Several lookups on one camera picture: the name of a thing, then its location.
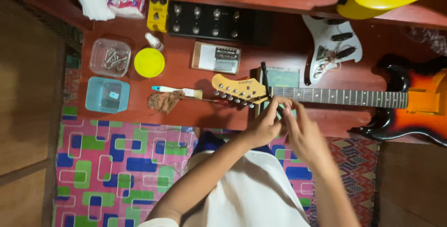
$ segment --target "brown cloth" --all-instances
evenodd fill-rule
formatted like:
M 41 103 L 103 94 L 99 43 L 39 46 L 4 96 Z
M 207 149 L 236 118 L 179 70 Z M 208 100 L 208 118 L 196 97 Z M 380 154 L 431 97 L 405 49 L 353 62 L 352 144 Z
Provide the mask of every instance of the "brown cloth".
M 154 93 L 149 97 L 148 107 L 158 112 L 169 114 L 180 99 L 185 96 L 183 91 Z

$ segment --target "white bottle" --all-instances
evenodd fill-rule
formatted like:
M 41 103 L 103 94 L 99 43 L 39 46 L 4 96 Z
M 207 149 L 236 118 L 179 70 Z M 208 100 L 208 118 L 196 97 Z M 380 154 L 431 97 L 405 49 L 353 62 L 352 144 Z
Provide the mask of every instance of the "white bottle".
M 148 41 L 149 45 L 152 48 L 154 48 L 158 51 L 162 51 L 165 48 L 163 43 L 161 43 L 160 40 L 158 38 L 154 37 L 154 35 L 152 35 L 151 33 L 147 32 L 144 37 L 146 38 L 146 40 Z

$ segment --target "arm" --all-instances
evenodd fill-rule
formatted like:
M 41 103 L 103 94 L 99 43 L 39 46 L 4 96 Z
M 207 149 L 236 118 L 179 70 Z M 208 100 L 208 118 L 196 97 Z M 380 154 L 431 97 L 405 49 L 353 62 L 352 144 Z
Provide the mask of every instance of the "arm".
M 182 215 L 208 195 L 248 150 L 266 145 L 278 135 L 281 123 L 274 121 L 276 108 L 284 101 L 291 104 L 289 100 L 274 98 L 269 107 L 249 125 L 247 130 L 188 171 L 160 199 L 146 221 L 154 218 L 170 218 L 180 224 Z
M 346 194 L 338 167 L 316 122 L 307 116 L 302 104 L 293 102 L 298 119 L 291 107 L 284 109 L 288 128 L 287 143 L 312 170 L 315 178 L 318 222 L 321 227 L 360 227 Z

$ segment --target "blue shorts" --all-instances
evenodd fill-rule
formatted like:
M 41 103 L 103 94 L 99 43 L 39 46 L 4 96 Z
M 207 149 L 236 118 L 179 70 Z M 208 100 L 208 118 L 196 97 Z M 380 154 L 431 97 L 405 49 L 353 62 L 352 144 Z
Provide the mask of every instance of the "blue shorts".
M 224 140 L 219 139 L 213 133 L 206 131 L 199 137 L 197 146 L 194 148 L 193 154 L 191 156 L 194 156 L 195 154 L 198 154 L 205 150 L 218 150 L 223 144 L 225 144 Z M 272 150 L 269 148 L 268 145 L 253 148 L 252 150 L 273 155 Z

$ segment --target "guitar neck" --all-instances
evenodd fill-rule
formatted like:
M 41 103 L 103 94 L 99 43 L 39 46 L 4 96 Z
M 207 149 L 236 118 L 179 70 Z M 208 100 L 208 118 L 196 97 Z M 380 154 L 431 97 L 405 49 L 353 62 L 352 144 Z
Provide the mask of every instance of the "guitar neck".
M 400 109 L 405 109 L 408 106 L 408 93 L 406 92 L 311 89 L 293 87 L 271 87 L 271 89 L 271 93 L 273 93 L 273 95 L 292 98 L 298 102 Z

